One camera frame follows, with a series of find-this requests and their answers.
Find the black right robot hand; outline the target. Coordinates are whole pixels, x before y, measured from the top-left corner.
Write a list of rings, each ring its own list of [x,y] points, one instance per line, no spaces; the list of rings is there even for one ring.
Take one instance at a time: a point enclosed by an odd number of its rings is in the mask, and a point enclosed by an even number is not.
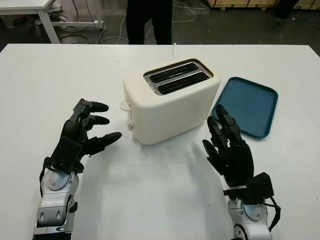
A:
[[[221,126],[212,116],[207,118],[211,134],[210,141],[202,144],[207,153],[207,160],[212,167],[224,176],[229,187],[244,186],[254,176],[254,162],[251,149],[242,138],[241,129],[223,105],[215,108]]]

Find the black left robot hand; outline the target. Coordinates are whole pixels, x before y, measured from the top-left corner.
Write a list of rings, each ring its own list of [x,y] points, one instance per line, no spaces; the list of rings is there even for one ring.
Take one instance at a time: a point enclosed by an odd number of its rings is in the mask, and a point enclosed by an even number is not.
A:
[[[88,131],[95,125],[107,125],[110,120],[92,115],[109,110],[108,105],[95,101],[80,99],[73,108],[73,114],[64,123],[60,139],[63,148],[57,157],[56,168],[70,174],[71,172],[82,173],[84,166],[81,163],[85,155],[93,156],[105,150],[105,148],[122,136],[121,132],[113,132],[103,137],[88,138]]]

